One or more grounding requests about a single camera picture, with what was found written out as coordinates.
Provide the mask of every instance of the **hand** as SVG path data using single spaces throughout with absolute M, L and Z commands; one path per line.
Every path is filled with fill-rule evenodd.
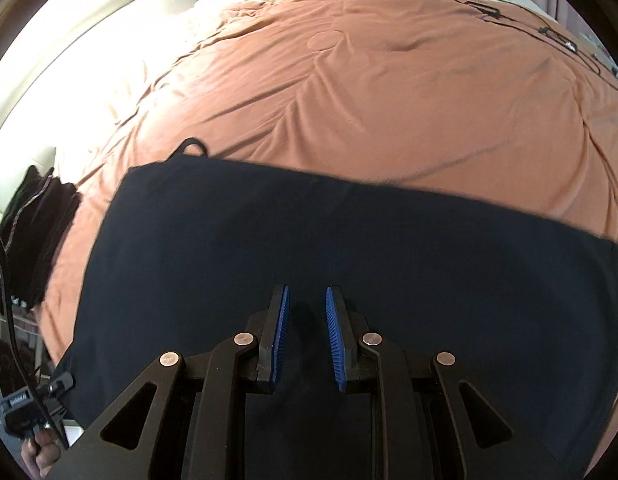
M 36 433 L 36 442 L 39 451 L 32 439 L 25 440 L 22 443 L 22 460 L 33 478 L 41 480 L 46 478 L 51 466 L 60 459 L 60 447 L 55 443 L 55 433 L 51 430 L 42 430 Z

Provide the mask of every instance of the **pink curtain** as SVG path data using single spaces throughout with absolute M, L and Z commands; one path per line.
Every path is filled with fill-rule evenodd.
M 592 29 L 576 10 L 567 3 L 567 0 L 532 0 L 536 5 L 543 9 L 549 16 L 563 25 L 567 30 L 576 36 L 584 34 L 591 38 L 596 38 Z

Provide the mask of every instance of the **black strap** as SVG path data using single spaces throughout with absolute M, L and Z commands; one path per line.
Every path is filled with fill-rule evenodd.
M 194 137 L 189 137 L 188 139 L 185 139 L 180 143 L 180 145 L 176 148 L 176 151 L 169 155 L 169 158 L 173 157 L 174 155 L 184 155 L 185 150 L 189 146 L 193 146 L 194 144 L 202 150 L 201 156 L 208 156 L 207 147 L 201 142 L 201 140 L 195 139 Z

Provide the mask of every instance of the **black clamp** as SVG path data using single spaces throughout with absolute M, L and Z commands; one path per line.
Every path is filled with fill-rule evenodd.
M 327 290 L 333 368 L 345 394 L 372 395 L 372 479 L 566 479 L 556 459 L 484 394 L 449 352 L 404 352 Z
M 54 465 L 49 480 L 244 477 L 246 394 L 278 384 L 289 288 L 211 352 L 153 362 Z

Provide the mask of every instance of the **metal pivot bolt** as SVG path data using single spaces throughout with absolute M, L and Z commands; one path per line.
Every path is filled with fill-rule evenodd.
M 436 361 L 443 366 L 451 366 L 455 363 L 455 355 L 449 352 L 441 352 L 436 356 Z
M 233 342 L 238 346 L 247 346 L 253 343 L 253 339 L 253 334 L 250 334 L 249 332 L 240 332 L 233 338 Z
M 362 342 L 365 345 L 369 346 L 377 346 L 382 343 L 383 338 L 380 334 L 375 332 L 367 332 L 364 336 L 362 336 Z
M 176 352 L 166 352 L 160 356 L 160 364 L 162 366 L 173 366 L 180 360 Z

